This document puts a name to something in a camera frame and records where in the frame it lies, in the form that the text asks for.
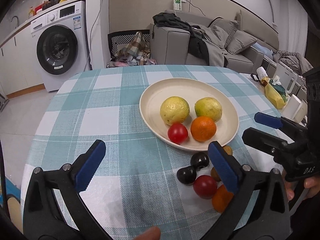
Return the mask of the person's right hand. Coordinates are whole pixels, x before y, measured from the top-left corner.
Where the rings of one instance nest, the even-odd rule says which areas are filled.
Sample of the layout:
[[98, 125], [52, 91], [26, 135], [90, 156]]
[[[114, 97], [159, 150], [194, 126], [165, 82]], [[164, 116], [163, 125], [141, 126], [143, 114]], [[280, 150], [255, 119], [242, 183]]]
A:
[[[287, 200], [291, 201], [295, 196], [293, 187], [295, 186], [296, 183], [295, 182], [288, 182], [285, 179], [285, 176], [286, 176], [286, 171], [285, 170], [282, 171], [281, 176], [284, 179], [284, 186], [285, 186], [285, 191], [286, 191], [286, 195], [287, 195]], [[310, 178], [306, 178], [304, 180], [304, 188], [308, 189], [308, 192], [307, 192], [307, 194], [306, 194], [306, 196], [304, 197], [303, 200], [306, 200], [308, 198], [312, 198], [315, 195], [317, 195], [319, 193], [319, 189], [320, 189], [319, 174], [315, 175], [313, 177], [310, 177]]]

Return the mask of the person's left hand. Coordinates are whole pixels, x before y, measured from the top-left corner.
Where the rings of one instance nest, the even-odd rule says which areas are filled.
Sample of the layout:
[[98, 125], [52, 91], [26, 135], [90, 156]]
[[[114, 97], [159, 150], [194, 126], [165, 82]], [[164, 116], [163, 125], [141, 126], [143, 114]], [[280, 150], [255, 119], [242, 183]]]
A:
[[135, 237], [133, 240], [160, 240], [161, 231], [157, 226], [153, 226]]

